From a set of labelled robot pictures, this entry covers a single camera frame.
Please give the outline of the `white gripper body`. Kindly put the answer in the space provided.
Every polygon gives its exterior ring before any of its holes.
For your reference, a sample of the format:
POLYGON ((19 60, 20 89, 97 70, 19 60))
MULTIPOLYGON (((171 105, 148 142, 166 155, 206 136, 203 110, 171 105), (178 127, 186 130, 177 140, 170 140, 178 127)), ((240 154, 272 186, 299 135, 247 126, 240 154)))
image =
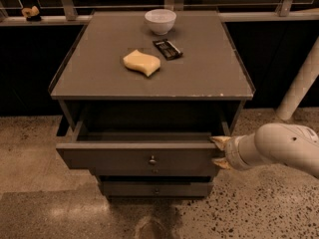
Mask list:
POLYGON ((254 142, 254 133, 232 137, 225 148, 228 163, 237 170, 247 170, 261 165, 263 160, 254 142))

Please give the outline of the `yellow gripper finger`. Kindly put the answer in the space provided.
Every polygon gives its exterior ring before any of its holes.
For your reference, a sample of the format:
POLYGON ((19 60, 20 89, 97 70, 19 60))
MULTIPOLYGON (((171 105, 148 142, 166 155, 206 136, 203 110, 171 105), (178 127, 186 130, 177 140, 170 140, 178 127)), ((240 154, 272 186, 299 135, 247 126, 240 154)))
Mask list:
POLYGON ((222 169, 231 169, 231 165, 229 164, 229 162, 227 161, 225 157, 213 158, 211 161, 213 164, 221 167, 222 169))
POLYGON ((220 135, 212 136, 210 140, 220 149, 225 150, 226 144, 231 140, 230 136, 220 135))

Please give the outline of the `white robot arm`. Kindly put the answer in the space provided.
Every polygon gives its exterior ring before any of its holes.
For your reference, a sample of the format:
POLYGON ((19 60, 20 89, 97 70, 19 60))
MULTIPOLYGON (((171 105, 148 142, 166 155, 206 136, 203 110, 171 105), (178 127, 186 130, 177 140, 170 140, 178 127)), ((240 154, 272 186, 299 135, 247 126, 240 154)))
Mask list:
MULTIPOLYGON (((289 120, 319 76, 319 38, 311 48, 276 114, 289 120)), ((267 123, 250 135, 212 136, 210 140, 224 152, 213 164, 224 169, 247 170, 279 163, 319 177, 319 138, 308 126, 267 123)))

